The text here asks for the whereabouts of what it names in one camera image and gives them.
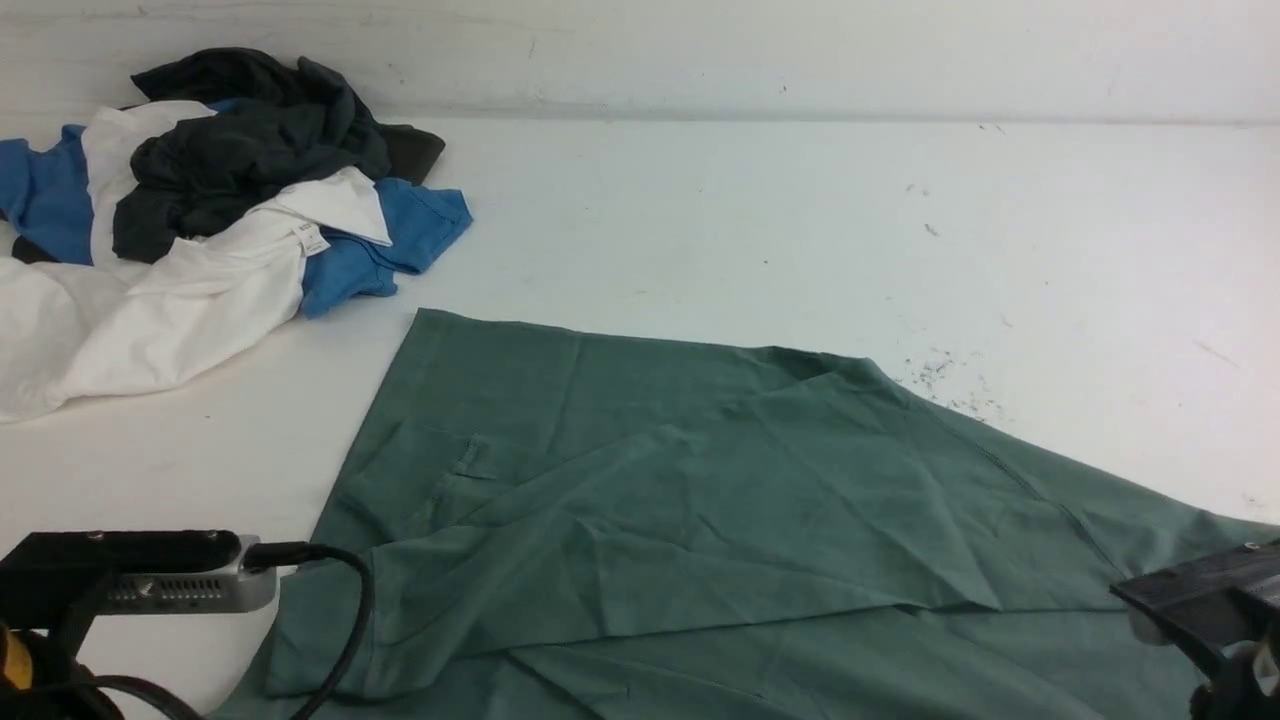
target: white table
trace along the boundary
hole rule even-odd
[[[458,245],[182,389],[0,427],[0,551],[59,529],[306,538],[419,306],[869,356],[1280,523],[1280,128],[402,120],[451,143],[431,184],[466,192]],[[210,708],[270,620],[104,619],[81,659]]]

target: silver metal part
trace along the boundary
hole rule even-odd
[[[244,552],[257,536],[241,536],[239,555],[209,573],[120,575],[108,592],[102,615],[188,615],[252,612],[275,597],[275,569],[244,570]]]

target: yellow part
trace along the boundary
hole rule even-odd
[[[31,652],[27,646],[8,628],[0,628],[4,635],[4,676],[19,691],[31,689],[35,666],[31,664]]]

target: white wall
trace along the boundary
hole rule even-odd
[[[1276,0],[4,0],[6,111],[133,101],[211,45],[381,114],[1280,120]]]

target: white surface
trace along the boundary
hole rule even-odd
[[[908,387],[1280,523],[1280,129],[407,118],[472,228],[394,299],[187,387],[0,428],[28,530],[306,537],[419,306],[873,357]],[[106,619],[83,660],[209,708],[270,623]]]
[[[1275,0],[5,0],[54,122],[201,47],[308,55],[381,113],[1280,120]]]

